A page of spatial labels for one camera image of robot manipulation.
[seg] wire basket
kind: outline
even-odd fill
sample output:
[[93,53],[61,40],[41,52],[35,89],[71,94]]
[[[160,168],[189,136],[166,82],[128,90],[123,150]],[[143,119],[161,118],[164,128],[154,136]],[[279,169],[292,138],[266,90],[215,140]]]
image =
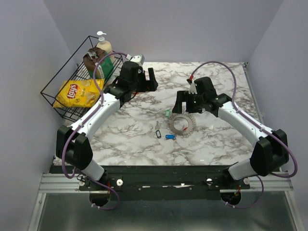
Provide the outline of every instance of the wire basket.
[[[77,48],[73,55],[66,61],[66,63],[60,68],[60,70],[52,77],[47,85],[40,92],[41,95],[47,100],[52,107],[57,101],[57,96],[65,85],[70,80],[87,80],[92,79],[89,75],[86,66],[82,61],[82,57],[87,53],[89,47],[94,48],[92,40],[98,39],[94,36],[88,36],[83,43]],[[115,61],[113,62],[113,70],[106,76],[108,79],[111,75],[119,75],[120,67],[123,64],[123,58],[121,55],[115,55]],[[64,119],[75,122],[80,119],[90,108],[89,107],[61,107],[54,108],[54,110]]]

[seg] marble surface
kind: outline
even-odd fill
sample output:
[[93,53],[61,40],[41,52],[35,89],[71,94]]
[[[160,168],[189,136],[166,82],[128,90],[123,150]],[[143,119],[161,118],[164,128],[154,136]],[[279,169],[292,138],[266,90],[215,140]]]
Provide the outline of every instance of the marble surface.
[[[165,110],[172,109],[178,90],[188,90],[186,79],[200,63],[145,63],[153,67],[159,84],[157,91],[138,94],[113,114],[91,140],[93,158],[100,165],[230,165],[251,156],[252,146],[225,121],[210,113],[193,114],[197,126],[187,138],[169,134]],[[236,102],[258,118],[242,64],[227,63],[237,78]],[[226,68],[208,64],[195,78],[209,76],[217,93],[232,96],[233,80]],[[160,124],[161,139],[155,135]],[[55,159],[56,165],[61,160]]]

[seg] gray wall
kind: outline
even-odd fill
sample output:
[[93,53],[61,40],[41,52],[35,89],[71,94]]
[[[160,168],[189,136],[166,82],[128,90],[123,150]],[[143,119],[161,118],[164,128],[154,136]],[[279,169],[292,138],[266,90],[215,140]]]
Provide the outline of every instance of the gray wall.
[[60,117],[39,94],[70,56],[42,0],[0,7],[0,230],[27,230]]
[[285,0],[249,61],[257,102],[268,126],[288,135],[298,161],[292,178],[308,230],[308,1]]
[[247,61],[282,0],[44,0],[68,48],[107,33],[147,61]]

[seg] bottle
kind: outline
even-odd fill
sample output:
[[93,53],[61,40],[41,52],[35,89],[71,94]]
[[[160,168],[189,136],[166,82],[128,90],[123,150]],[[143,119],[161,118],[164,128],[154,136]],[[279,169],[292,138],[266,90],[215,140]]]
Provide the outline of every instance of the bottle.
[[[106,41],[103,35],[106,35],[106,33],[103,33],[102,31],[98,31],[97,36],[99,36],[98,40],[99,42],[97,43],[96,47],[104,50],[107,52],[107,54],[110,54],[112,51],[111,43]],[[114,63],[115,57],[113,55],[110,56],[111,62]]]

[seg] yellow snack bag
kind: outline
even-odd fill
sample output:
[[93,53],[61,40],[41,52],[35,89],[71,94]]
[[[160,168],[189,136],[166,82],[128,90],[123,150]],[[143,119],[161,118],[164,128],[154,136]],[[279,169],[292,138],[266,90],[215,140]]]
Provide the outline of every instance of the yellow snack bag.
[[[100,89],[103,89],[104,79],[96,80]],[[53,107],[92,107],[100,96],[94,80],[70,80],[61,90]]]

